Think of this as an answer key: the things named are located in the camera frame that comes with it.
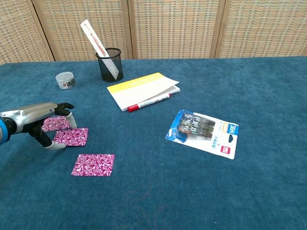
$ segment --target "yellow notebook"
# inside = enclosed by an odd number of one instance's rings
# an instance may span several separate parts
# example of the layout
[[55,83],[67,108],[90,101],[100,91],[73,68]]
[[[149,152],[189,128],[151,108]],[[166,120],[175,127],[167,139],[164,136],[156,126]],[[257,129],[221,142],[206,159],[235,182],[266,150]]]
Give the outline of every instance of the yellow notebook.
[[160,94],[180,92],[180,88],[175,86],[178,83],[179,81],[169,79],[161,73],[154,73],[109,86],[107,89],[120,109],[125,111],[129,106],[143,102]]

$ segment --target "wicker panel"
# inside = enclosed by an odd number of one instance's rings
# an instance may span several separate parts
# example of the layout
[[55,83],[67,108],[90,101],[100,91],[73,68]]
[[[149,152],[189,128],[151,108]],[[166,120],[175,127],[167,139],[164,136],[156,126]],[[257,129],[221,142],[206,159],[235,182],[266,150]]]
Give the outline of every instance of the wicker panel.
[[130,18],[135,26],[131,35],[134,58],[208,58],[218,3],[134,0],[134,16]]
[[25,0],[0,1],[0,64],[50,61]]
[[95,50],[80,27],[85,19],[105,47],[119,48],[121,58],[127,58],[120,0],[34,0],[34,4],[56,60],[96,60]]
[[219,57],[301,55],[306,15],[306,0],[232,0]]

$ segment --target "black mesh pen holder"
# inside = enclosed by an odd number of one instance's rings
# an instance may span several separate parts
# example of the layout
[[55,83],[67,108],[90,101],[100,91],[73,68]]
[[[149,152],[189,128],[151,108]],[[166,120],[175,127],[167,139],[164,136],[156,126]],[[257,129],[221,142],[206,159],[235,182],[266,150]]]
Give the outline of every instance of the black mesh pen holder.
[[106,51],[109,54],[109,57],[100,57],[96,53],[102,80],[105,82],[116,82],[122,80],[124,74],[120,59],[121,50],[117,48],[106,48]]

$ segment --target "robotic arm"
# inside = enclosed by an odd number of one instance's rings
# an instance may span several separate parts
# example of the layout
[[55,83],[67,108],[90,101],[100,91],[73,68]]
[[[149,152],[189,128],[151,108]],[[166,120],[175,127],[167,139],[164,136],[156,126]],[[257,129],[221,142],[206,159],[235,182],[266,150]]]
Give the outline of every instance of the robotic arm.
[[67,109],[74,106],[69,103],[39,103],[16,108],[0,113],[0,145],[10,140],[11,135],[29,133],[44,148],[60,150],[65,144],[54,143],[42,130],[44,120],[52,115],[65,116],[72,128],[77,124],[72,113]]

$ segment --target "red marker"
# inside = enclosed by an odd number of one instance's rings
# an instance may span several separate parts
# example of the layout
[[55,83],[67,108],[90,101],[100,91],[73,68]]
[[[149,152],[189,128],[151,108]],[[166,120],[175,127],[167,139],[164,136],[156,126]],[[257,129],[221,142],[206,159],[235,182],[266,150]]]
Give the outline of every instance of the red marker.
[[154,104],[154,103],[156,103],[156,102],[163,101],[163,100],[165,100],[165,99],[170,98],[170,96],[171,96],[170,93],[162,94],[162,95],[160,95],[160,96],[154,97],[154,98],[149,99],[149,100],[147,100],[147,101],[140,102],[140,103],[138,103],[138,104],[129,106],[129,107],[128,107],[128,111],[129,111],[129,112],[132,112],[132,111],[134,111],[134,110],[143,108],[143,107],[148,106],[148,105],[150,105],[150,104]]

